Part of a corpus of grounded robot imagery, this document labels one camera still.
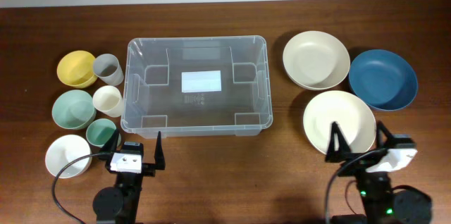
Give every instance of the wooden table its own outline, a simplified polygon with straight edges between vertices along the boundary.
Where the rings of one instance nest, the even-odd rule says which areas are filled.
[[[82,6],[0,10],[0,222],[73,223],[51,199],[53,180],[44,165],[58,137],[85,131],[59,128],[51,118],[56,98],[70,88],[56,77],[58,61],[83,49],[112,53],[126,63],[135,37],[261,35],[268,42],[274,122],[256,137],[184,137],[163,141],[166,170],[145,178],[137,220],[143,223],[308,223],[322,217],[323,198],[338,164],[304,136],[301,117],[318,92],[293,83],[282,52],[299,32],[331,33],[351,57],[387,49],[415,69],[419,93],[401,111],[374,111],[395,133],[418,144],[411,165],[391,174],[433,198],[434,223],[451,212],[451,0],[317,0],[229,4]],[[104,83],[86,90],[93,94]],[[336,89],[347,89],[344,82]],[[153,161],[155,140],[143,142]],[[104,164],[93,161],[80,177],[58,182],[61,203],[87,223],[95,222],[94,195],[114,184]],[[336,181],[332,214],[350,214]],[[355,189],[350,203],[362,204]]]

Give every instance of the teal cup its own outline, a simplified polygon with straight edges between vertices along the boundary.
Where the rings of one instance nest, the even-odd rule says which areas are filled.
[[[86,130],[87,141],[96,147],[102,147],[113,136],[116,125],[113,121],[101,118],[92,122]],[[121,144],[121,135],[119,135],[118,146]]]
[[[90,94],[82,90],[70,90],[55,101],[51,116],[58,126],[79,130],[92,123],[96,117],[96,109]]]

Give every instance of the yellow bowl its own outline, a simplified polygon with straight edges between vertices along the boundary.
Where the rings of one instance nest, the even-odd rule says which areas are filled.
[[[56,74],[58,79],[71,87],[82,89],[97,80],[92,70],[95,57],[87,51],[73,51],[59,61]]]

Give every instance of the clear plastic container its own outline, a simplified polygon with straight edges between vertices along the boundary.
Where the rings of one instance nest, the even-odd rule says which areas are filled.
[[[124,101],[122,128],[147,139],[257,135],[273,122],[266,40],[133,39]]]

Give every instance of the blue bowl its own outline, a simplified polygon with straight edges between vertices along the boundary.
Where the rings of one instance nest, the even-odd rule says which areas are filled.
[[[362,101],[381,111],[407,107],[418,92],[418,80],[408,62],[381,49],[365,51],[354,59],[350,85]]]

